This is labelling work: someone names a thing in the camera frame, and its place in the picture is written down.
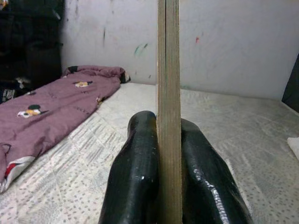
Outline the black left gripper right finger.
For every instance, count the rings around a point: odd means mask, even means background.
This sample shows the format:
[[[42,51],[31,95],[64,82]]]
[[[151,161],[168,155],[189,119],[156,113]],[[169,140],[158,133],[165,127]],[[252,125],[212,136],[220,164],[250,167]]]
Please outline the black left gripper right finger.
[[[183,224],[253,224],[227,164],[199,127],[186,119],[181,120],[181,143]]]

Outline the black tufted headboard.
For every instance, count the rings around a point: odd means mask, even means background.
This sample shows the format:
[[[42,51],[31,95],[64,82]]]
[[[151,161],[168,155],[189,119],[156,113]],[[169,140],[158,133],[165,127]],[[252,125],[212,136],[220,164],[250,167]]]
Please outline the black tufted headboard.
[[[282,102],[299,113],[299,60],[294,64]]]

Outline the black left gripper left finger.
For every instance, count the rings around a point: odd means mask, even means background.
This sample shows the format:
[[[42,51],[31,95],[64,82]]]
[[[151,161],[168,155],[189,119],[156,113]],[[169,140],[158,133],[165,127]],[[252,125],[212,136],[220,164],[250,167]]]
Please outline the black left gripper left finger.
[[[159,150],[156,116],[134,114],[128,138],[112,163],[98,224],[156,224]]]

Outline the pink cartoon mouse blanket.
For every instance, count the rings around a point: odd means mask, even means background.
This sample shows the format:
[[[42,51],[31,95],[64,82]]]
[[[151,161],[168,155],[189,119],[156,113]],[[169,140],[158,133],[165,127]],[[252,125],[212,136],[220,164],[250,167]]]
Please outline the pink cartoon mouse blanket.
[[[0,104],[0,194],[129,81],[121,67],[71,66],[60,79]]]

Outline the white quilted mattress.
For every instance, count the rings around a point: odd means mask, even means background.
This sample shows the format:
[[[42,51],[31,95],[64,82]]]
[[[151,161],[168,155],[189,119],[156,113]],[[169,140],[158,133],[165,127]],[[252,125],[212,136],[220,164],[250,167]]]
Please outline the white quilted mattress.
[[[130,118],[156,88],[128,83],[0,194],[0,224],[96,224]],[[299,114],[274,100],[181,91],[181,116],[227,163],[256,224],[299,224]]]

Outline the colourful children's book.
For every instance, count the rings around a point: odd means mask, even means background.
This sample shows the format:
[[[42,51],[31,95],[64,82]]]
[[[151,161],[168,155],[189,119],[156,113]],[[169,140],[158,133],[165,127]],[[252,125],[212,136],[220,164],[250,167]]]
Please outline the colourful children's book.
[[[179,0],[157,0],[158,224],[182,224]]]

